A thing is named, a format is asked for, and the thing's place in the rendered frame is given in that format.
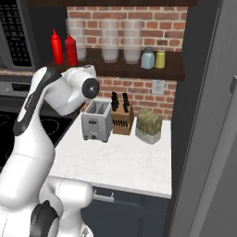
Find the wide red condiment bottle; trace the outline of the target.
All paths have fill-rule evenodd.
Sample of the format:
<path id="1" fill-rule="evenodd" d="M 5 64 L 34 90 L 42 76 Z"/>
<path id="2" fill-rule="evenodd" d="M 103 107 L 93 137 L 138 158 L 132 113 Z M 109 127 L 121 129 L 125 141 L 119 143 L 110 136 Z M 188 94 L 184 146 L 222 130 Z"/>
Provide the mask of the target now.
<path id="1" fill-rule="evenodd" d="M 78 65 L 76 41 L 69 35 L 65 40 L 67 61 L 70 67 Z"/>

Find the dark wooden upper cabinet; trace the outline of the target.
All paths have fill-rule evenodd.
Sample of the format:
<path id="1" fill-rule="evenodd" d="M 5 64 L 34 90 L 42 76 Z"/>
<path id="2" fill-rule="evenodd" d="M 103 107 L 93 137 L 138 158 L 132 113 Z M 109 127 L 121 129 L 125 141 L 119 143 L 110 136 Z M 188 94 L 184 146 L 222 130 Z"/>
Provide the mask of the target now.
<path id="1" fill-rule="evenodd" d="M 198 0 L 27 0 L 28 6 L 197 6 Z"/>

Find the dark wooden shelf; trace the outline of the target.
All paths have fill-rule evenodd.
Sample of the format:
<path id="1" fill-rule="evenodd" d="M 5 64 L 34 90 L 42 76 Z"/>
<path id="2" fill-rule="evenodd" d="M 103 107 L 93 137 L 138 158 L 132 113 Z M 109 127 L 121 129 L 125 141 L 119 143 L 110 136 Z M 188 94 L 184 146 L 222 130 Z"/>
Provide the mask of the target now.
<path id="1" fill-rule="evenodd" d="M 135 79 L 158 79 L 165 81 L 184 81 L 185 70 L 181 52 L 166 52 L 165 67 L 163 69 L 142 69 L 141 62 L 135 65 L 127 64 L 123 58 L 123 51 L 118 50 L 116 63 L 105 63 L 101 50 L 89 48 L 86 58 L 79 61 L 78 66 L 93 65 L 96 75 L 101 77 L 119 77 Z"/>

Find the dark blue cupboard door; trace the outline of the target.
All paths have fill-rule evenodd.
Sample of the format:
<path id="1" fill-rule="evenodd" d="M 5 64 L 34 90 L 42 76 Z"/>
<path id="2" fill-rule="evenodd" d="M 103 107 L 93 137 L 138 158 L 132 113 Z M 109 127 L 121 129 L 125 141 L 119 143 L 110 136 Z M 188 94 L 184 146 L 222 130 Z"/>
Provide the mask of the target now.
<path id="1" fill-rule="evenodd" d="M 140 218 L 127 207 L 93 200 L 81 214 L 94 237 L 140 237 Z"/>

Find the dark blue drawer front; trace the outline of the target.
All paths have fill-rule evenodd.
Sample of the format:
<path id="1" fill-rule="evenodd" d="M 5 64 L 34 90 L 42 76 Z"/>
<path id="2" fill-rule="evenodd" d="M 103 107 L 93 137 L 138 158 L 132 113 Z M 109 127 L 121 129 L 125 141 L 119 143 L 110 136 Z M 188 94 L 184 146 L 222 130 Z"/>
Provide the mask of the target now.
<path id="1" fill-rule="evenodd" d="M 122 206 L 132 206 L 132 207 L 142 207 L 143 206 L 143 196 L 137 193 L 128 193 L 118 190 L 106 189 L 101 187 L 95 187 L 98 194 L 101 195 L 111 195 L 114 194 L 115 202 L 111 204 L 117 204 Z"/>

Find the white wall socket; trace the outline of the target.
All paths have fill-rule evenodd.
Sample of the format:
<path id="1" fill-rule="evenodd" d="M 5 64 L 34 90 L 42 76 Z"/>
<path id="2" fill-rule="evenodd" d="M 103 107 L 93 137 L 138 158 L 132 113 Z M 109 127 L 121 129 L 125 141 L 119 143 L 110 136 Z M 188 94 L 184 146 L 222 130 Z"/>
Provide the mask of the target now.
<path id="1" fill-rule="evenodd" d="M 165 92 L 165 82 L 163 80 L 152 81 L 152 94 L 162 95 Z"/>

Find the black hob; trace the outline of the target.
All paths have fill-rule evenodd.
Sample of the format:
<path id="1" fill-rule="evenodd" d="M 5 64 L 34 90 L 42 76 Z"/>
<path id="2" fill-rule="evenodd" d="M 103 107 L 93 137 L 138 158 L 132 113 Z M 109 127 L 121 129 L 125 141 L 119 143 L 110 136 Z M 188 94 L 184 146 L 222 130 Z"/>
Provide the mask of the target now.
<path id="1" fill-rule="evenodd" d="M 30 77 L 0 76 L 0 172 L 12 153 L 13 125 L 31 87 Z M 59 116 L 46 102 L 40 111 L 41 123 L 54 146 L 61 141 L 80 111 Z"/>

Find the yellow shaker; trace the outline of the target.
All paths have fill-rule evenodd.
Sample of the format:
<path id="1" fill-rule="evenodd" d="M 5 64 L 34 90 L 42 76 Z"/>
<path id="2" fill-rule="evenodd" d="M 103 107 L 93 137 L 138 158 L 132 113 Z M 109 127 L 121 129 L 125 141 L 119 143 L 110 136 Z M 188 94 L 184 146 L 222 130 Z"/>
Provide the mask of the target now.
<path id="1" fill-rule="evenodd" d="M 165 67 L 166 53 L 164 49 L 158 49 L 156 52 L 156 64 L 157 69 L 163 69 Z"/>

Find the wooden knife block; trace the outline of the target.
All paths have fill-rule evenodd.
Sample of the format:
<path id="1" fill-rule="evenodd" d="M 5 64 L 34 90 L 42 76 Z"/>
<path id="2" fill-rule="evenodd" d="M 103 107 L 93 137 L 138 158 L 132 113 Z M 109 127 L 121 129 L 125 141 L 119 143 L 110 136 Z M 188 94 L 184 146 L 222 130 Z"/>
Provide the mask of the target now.
<path id="1" fill-rule="evenodd" d="M 130 135 L 134 120 L 132 102 L 129 101 L 126 93 L 122 94 L 123 99 L 119 100 L 116 92 L 112 93 L 111 118 L 113 122 L 113 133 Z"/>

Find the slim red condiment bottle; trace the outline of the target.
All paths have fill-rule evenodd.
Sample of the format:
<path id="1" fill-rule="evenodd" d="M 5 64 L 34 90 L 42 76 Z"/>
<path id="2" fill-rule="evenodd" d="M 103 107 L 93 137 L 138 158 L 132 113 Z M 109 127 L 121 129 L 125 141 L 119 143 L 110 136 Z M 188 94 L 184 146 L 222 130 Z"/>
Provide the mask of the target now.
<path id="1" fill-rule="evenodd" d="M 58 65 L 62 65 L 63 53 L 61 48 L 61 40 L 60 37 L 56 34 L 56 31 L 53 31 L 53 35 L 51 36 L 51 45 L 53 49 L 55 63 Z"/>

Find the black microwave oven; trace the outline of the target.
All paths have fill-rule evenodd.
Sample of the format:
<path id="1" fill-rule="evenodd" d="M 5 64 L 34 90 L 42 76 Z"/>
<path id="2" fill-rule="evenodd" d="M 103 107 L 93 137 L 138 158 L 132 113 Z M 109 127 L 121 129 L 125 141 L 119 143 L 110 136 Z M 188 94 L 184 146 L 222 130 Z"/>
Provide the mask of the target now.
<path id="1" fill-rule="evenodd" d="M 36 45 L 26 0 L 0 0 L 0 69 L 36 70 Z"/>

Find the grey fridge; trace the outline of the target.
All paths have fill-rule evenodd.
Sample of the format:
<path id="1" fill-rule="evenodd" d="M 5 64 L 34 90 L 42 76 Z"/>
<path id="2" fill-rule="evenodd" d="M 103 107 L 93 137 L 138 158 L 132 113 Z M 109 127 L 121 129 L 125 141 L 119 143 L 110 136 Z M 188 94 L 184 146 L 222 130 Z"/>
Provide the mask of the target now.
<path id="1" fill-rule="evenodd" d="M 182 56 L 168 237 L 237 237 L 237 0 L 189 9 Z"/>

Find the silver toaster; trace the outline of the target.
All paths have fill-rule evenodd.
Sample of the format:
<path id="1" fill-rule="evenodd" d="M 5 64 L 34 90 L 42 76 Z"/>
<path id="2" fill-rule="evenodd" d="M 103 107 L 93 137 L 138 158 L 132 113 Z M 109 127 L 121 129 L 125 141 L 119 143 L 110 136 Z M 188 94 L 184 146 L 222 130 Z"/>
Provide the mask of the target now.
<path id="1" fill-rule="evenodd" d="M 82 137 L 84 140 L 108 141 L 112 131 L 111 100 L 95 98 L 81 114 Z"/>

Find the blue-grey shaker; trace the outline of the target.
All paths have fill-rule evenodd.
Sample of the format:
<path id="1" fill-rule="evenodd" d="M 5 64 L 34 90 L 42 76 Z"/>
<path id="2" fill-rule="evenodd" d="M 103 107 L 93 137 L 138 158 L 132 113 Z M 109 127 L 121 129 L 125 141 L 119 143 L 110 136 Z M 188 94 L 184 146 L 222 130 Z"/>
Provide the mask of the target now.
<path id="1" fill-rule="evenodd" d="M 146 46 L 142 55 L 141 68 L 151 69 L 155 64 L 155 55 L 151 46 Z"/>

